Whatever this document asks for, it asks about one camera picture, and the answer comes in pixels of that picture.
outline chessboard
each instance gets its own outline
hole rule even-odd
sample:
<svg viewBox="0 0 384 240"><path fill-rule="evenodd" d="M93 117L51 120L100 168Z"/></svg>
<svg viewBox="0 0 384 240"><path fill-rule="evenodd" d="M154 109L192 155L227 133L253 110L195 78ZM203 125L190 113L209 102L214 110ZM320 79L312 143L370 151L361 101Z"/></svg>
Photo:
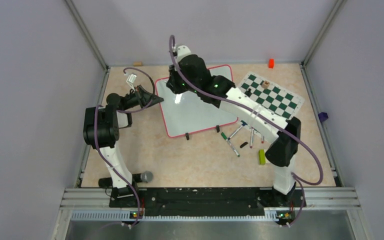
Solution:
<svg viewBox="0 0 384 240"><path fill-rule="evenodd" d="M270 83L267 88L262 87L264 81ZM253 72L248 72L238 86L244 93L251 91L250 99L286 119L294 117L304 104L303 97Z"/></svg>

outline wooden table surface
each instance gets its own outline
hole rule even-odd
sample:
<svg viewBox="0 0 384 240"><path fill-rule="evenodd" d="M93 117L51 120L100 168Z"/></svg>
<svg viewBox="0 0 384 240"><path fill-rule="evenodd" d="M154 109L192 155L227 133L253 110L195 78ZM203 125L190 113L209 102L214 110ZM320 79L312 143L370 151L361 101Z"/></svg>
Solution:
<svg viewBox="0 0 384 240"><path fill-rule="evenodd" d="M233 81L238 84L252 71L269 81L302 96L305 103L296 115L301 120L301 139L321 161L324 179L320 186L335 186L331 167L317 127L313 108L304 84L298 64L276 64L269 69L266 64L231 64ZM142 66L154 81L168 77L168 66ZM141 84L152 92L149 79L137 73L135 85ZM123 67L112 67L106 86L103 103L110 93L124 96L130 87L126 84ZM240 157L230 149L226 141L214 129L192 134L190 140L185 137L167 136L161 108L154 105L132 114L133 125L120 129L118 144L132 174L151 171L154 179L149 183L139 183L147 187L271 187L273 185L273 165L258 165L258 150L267 149L258 137L254 147L239 148L243 142L249 142L250 132L242 129L231 142ZM238 127L237 123L223 126L221 131L227 135ZM299 146L296 154L295 172L302 178L315 182L319 171L314 159ZM100 178L110 176L104 161L91 149L83 175L82 187L97 187Z"/></svg>

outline gray wall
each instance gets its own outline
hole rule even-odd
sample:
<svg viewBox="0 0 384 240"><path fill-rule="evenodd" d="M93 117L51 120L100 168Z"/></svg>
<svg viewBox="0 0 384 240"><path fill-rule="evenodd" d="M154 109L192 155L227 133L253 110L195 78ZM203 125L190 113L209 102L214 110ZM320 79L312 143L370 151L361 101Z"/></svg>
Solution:
<svg viewBox="0 0 384 240"><path fill-rule="evenodd" d="M169 36L208 63L300 61L335 0L74 0L109 65L167 64Z"/></svg>
<svg viewBox="0 0 384 240"><path fill-rule="evenodd" d="M51 237L102 79L62 0L0 0L0 240Z"/></svg>
<svg viewBox="0 0 384 240"><path fill-rule="evenodd" d="M309 73L345 183L384 239L384 1L348 1Z"/></svg>

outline red-orange object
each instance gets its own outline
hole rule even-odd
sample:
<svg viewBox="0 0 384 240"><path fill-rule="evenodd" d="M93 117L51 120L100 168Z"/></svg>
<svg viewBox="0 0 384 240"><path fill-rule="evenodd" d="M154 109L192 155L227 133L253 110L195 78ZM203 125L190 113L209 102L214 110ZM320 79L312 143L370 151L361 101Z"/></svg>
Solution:
<svg viewBox="0 0 384 240"><path fill-rule="evenodd" d="M269 60L268 60L268 68L269 69L272 69L272 68L274 68L275 67L275 60L273 59L273 58L270 58Z"/></svg>

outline dark blue object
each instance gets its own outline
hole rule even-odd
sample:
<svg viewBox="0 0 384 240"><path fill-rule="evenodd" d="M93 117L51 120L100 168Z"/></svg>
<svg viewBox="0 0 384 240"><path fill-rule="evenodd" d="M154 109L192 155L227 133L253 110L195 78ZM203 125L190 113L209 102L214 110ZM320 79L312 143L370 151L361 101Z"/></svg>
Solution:
<svg viewBox="0 0 384 240"><path fill-rule="evenodd" d="M329 116L326 112L321 112L318 114L318 119L320 120L321 123L326 121L328 118L329 118Z"/></svg>

